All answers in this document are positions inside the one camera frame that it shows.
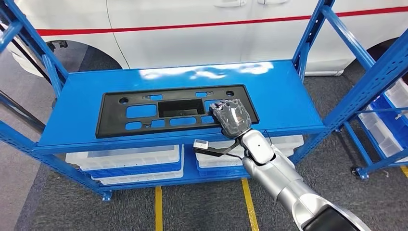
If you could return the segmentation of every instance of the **yellow floor line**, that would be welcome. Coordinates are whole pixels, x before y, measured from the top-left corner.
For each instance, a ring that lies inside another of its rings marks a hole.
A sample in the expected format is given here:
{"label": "yellow floor line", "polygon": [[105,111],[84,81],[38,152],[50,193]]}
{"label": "yellow floor line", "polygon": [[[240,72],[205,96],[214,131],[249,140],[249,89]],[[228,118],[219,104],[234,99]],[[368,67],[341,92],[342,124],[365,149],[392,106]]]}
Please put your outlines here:
{"label": "yellow floor line", "polygon": [[243,195],[245,196],[246,207],[248,209],[249,222],[251,223],[252,231],[259,231],[258,221],[256,221],[256,214],[254,204],[252,203],[251,191],[249,191],[249,184],[246,178],[242,178]]}
{"label": "yellow floor line", "polygon": [[163,203],[161,186],[156,186],[154,195],[154,214],[156,216],[156,231],[163,231]]}
{"label": "yellow floor line", "polygon": [[401,166],[401,170],[405,174],[405,176],[408,177],[408,167],[407,166]]}

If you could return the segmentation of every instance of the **floor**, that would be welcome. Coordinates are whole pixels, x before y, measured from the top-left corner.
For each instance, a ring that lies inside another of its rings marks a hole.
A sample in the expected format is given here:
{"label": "floor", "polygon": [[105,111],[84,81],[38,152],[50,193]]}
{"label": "floor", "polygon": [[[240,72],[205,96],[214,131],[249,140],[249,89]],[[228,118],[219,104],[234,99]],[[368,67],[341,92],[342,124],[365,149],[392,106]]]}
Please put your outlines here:
{"label": "floor", "polygon": [[[71,56],[60,55],[60,59],[70,71],[117,68],[93,49],[75,44],[69,49]],[[73,57],[83,60],[78,62]],[[7,53],[0,56],[0,65],[6,70],[0,78],[1,89],[46,122],[53,101],[48,83],[21,70]],[[361,73],[359,66],[352,64],[341,77],[305,79],[321,116],[352,88]],[[4,111],[0,111],[0,117],[23,134],[38,138]],[[354,127],[369,153],[374,153],[363,132]],[[114,192],[113,200],[104,203],[92,192],[10,147],[0,144],[0,150],[0,230],[155,229],[154,188]],[[328,137],[297,170],[314,190],[354,212],[372,230],[408,230],[405,175],[399,168],[390,168],[360,181],[350,173],[350,167],[359,164],[355,146],[346,133],[340,132]],[[249,180],[249,189],[259,230],[296,230],[281,205],[259,184]],[[162,187],[162,200],[164,230],[252,229],[240,180]]]}

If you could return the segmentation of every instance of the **white car body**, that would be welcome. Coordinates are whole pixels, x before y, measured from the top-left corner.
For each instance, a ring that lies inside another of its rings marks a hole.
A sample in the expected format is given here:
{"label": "white car body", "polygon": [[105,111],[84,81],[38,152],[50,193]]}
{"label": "white car body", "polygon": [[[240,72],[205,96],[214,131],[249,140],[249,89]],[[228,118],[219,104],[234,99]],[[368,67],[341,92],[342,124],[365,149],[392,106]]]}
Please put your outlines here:
{"label": "white car body", "polygon": [[[93,46],[124,69],[290,59],[317,0],[15,0],[48,41]],[[408,0],[338,0],[364,48],[399,37]],[[20,65],[37,70],[11,45]],[[355,59],[325,22],[307,75],[339,75]]]}

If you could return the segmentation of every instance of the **robotic arm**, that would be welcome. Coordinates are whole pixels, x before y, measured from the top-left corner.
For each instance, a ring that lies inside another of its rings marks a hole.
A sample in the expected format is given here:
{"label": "robotic arm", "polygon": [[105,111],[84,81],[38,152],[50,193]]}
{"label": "robotic arm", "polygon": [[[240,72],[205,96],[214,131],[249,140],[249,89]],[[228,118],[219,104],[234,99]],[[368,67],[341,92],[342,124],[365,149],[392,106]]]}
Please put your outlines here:
{"label": "robotic arm", "polygon": [[196,140],[195,152],[220,156],[243,146],[242,163],[249,175],[283,205],[301,231],[370,231],[353,213],[330,203],[303,182],[294,164],[261,132],[251,129],[251,119],[240,100],[211,104],[210,111],[220,122],[222,133],[235,139],[235,144],[214,149],[207,141]]}

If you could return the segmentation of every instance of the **red stripe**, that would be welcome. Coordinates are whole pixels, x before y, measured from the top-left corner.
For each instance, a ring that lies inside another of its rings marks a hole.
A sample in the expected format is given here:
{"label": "red stripe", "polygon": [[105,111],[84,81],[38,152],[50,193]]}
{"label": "red stripe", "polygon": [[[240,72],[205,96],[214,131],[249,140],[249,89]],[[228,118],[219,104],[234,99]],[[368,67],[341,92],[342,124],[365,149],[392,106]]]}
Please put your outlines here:
{"label": "red stripe", "polygon": [[[379,13],[396,13],[396,12],[408,12],[408,6],[381,8],[364,11],[351,11],[337,13],[339,17],[369,15]],[[310,15],[294,16],[284,18],[268,18],[268,19],[256,19],[245,21],[232,21],[232,22],[220,22],[220,23],[201,23],[201,24],[186,24],[186,25],[173,25],[173,26],[146,26],[146,27],[131,27],[131,28],[105,28],[105,29],[37,29],[37,32],[41,36],[49,35],[79,35],[79,34],[98,34],[98,33],[111,33],[111,32],[129,32],[129,31],[143,31],[143,30],[164,30],[164,29],[177,29],[177,28],[190,28],[190,27],[203,27],[203,26],[226,26],[226,25],[239,25],[239,24],[252,24],[252,23],[271,23],[271,22],[283,22],[283,21],[297,21],[310,19]]]}

